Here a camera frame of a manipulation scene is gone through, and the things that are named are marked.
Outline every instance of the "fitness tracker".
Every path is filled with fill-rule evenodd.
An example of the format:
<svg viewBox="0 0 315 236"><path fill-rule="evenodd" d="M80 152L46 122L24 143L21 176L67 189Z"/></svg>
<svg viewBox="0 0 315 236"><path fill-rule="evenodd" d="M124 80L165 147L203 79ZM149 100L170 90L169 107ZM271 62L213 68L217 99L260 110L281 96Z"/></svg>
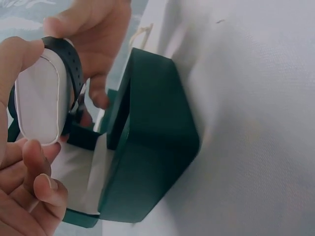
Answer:
<svg viewBox="0 0 315 236"><path fill-rule="evenodd" d="M40 59L21 72L13 87L8 109L28 139L42 145L58 141L79 122L85 84L80 58L67 39L45 37Z"/></svg>

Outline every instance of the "green box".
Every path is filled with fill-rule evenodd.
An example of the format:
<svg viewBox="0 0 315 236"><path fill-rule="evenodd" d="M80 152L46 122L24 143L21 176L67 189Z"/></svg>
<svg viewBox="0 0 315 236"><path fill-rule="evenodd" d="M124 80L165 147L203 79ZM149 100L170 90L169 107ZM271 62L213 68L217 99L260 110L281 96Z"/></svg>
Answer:
<svg viewBox="0 0 315 236"><path fill-rule="evenodd" d="M133 49L100 132L73 124L69 143L93 150L107 132L114 150L100 215L67 210L64 222L93 227L99 219L137 223L155 207L196 157L200 140L176 66L171 59ZM19 134L17 121L9 141Z"/></svg>

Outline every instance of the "gift box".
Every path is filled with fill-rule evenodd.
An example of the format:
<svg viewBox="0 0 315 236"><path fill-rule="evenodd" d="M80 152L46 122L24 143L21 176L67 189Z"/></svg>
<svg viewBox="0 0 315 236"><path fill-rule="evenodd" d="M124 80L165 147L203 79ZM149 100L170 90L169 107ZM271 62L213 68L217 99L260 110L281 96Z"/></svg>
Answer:
<svg viewBox="0 0 315 236"><path fill-rule="evenodd" d="M85 228L99 219L137 223L196 157L200 140L171 59L133 49L98 132L72 124L52 164L68 189L64 222ZM18 121L8 141L21 137Z"/></svg>

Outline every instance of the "fabric surface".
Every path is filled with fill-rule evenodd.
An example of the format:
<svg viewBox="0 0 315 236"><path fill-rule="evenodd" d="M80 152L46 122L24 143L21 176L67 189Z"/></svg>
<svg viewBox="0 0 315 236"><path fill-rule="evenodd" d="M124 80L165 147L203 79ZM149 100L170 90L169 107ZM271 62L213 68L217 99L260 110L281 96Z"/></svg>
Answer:
<svg viewBox="0 0 315 236"><path fill-rule="evenodd" d="M70 4L71 0L0 0L0 41L10 36L42 38L43 19Z"/></svg>
<svg viewBox="0 0 315 236"><path fill-rule="evenodd" d="M314 7L168 0L147 45L174 59L203 146L133 235L315 235Z"/></svg>

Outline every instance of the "fingernail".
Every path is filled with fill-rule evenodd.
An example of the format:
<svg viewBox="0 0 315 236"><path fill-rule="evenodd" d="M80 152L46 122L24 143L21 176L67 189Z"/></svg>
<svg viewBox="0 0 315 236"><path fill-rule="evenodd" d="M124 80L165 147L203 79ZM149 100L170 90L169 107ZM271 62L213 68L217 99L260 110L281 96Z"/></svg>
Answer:
<svg viewBox="0 0 315 236"><path fill-rule="evenodd" d="M58 189L58 184L56 181L54 181L52 178L50 178L48 175L46 174L40 174L41 176L45 176L46 179L48 180L49 183L49 187L53 190L57 190Z"/></svg>

